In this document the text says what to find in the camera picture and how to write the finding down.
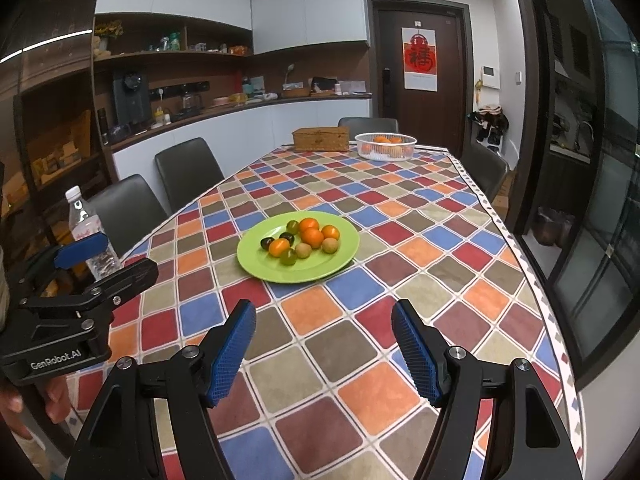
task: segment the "colorful checkered tablecloth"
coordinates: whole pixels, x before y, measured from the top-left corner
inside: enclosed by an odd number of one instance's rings
[[[242,232],[295,210],[349,219],[360,234],[354,260],[315,283],[247,275],[236,260]],[[236,478],[411,479],[437,412],[416,394],[391,331],[392,305],[408,298],[478,358],[529,359],[582,459],[555,319],[513,237],[447,152],[385,164],[276,150],[185,207],[126,261],[142,256],[158,263],[158,282],[116,311],[109,363],[70,380],[81,411],[119,357],[168,358],[247,298],[257,331],[230,395],[210,410]],[[482,401],[466,480],[480,475],[491,408]],[[181,479],[166,402],[156,409],[168,477]]]

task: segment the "green plate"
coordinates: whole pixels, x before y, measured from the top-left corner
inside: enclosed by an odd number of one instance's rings
[[[318,249],[305,260],[299,258],[292,266],[286,266],[260,247],[263,238],[279,238],[290,220],[300,221],[308,217],[318,220],[321,229],[328,224],[338,228],[340,246],[334,254]],[[294,246],[299,242],[300,236],[296,235]],[[240,266],[256,278],[273,283],[303,283],[324,278],[343,268],[355,256],[359,245],[358,232],[344,218],[321,211],[293,211],[267,218],[245,232],[236,254]]]

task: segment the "black chair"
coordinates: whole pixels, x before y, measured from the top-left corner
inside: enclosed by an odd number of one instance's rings
[[[209,146],[201,137],[158,153],[156,167],[172,213],[225,178]]]
[[[142,176],[136,174],[111,184],[93,196],[104,232],[122,256],[167,219],[167,213]]]
[[[343,117],[338,126],[349,127],[349,140],[356,140],[359,134],[398,133],[398,121],[382,117]]]
[[[477,140],[471,139],[471,142],[465,145],[465,149],[462,151],[460,162],[482,189],[489,202],[493,202],[507,173],[509,173],[507,161]]]

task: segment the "potted plant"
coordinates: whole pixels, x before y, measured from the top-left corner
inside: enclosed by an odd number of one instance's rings
[[[99,23],[95,26],[94,34],[100,37],[99,50],[107,50],[109,38],[122,36],[122,21],[114,20],[109,23]]]

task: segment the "human hand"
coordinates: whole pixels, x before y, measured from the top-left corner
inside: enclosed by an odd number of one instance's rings
[[[71,411],[71,400],[66,377],[55,377],[47,383],[44,389],[45,409],[47,415],[54,424],[59,424],[66,419]],[[20,421],[20,413],[24,408],[22,397],[12,384],[0,385],[0,414],[7,426],[17,435],[26,440],[31,440],[31,433]]]

